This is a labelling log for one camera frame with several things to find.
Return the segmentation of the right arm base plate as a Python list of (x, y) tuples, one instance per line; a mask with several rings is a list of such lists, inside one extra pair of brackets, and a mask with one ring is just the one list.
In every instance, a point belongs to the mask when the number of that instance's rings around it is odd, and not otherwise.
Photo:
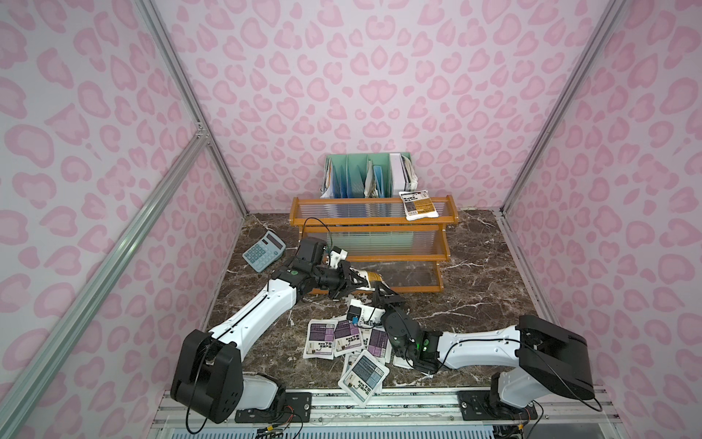
[(537, 420), (534, 406), (515, 408), (499, 402), (491, 391), (459, 391), (458, 405), (464, 421), (510, 421), (528, 423)]

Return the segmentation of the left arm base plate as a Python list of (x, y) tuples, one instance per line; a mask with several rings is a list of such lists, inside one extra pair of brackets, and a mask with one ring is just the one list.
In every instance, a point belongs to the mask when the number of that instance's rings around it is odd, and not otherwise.
[(294, 422), (310, 421), (312, 393), (307, 391), (279, 391), (268, 409), (246, 409), (235, 412), (237, 424), (282, 424), (292, 419)]

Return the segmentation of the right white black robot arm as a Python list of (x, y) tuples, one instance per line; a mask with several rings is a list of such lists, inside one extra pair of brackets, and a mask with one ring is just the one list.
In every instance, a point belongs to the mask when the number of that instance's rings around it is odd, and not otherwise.
[(590, 404), (596, 396), (582, 336), (531, 315), (486, 332), (430, 331), (401, 308), (405, 300), (398, 293), (381, 282), (373, 286), (373, 305), (384, 310), (380, 321), (393, 353), (411, 369), (433, 375), (441, 369), (505, 367), (491, 379), (488, 401), (494, 407), (524, 409), (555, 394), (601, 410)]

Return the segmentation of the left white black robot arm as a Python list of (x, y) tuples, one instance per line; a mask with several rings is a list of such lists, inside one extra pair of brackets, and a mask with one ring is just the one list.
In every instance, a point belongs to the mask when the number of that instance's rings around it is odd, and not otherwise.
[(243, 371), (250, 349), (281, 315), (314, 289), (338, 299), (371, 288), (381, 279), (379, 274), (353, 268), (342, 249), (328, 248), (320, 239), (302, 239), (294, 256), (271, 274), (261, 292), (240, 311), (209, 331), (196, 329), (185, 338), (171, 398), (188, 413), (198, 413), (214, 424), (240, 411), (281, 414), (283, 387), (273, 379)]

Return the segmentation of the yellow label coffee bag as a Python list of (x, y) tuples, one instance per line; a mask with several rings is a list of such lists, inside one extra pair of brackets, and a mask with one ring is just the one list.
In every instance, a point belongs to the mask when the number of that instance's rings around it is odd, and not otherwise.
[(427, 190), (401, 191), (400, 200), (407, 221), (436, 219), (439, 217), (439, 213)]
[(358, 290), (360, 290), (360, 291), (373, 292), (378, 287), (386, 287), (387, 286), (383, 277), (378, 273), (369, 272), (369, 271), (359, 271), (358, 274), (362, 279), (362, 283), (361, 283), (360, 287), (358, 287)]

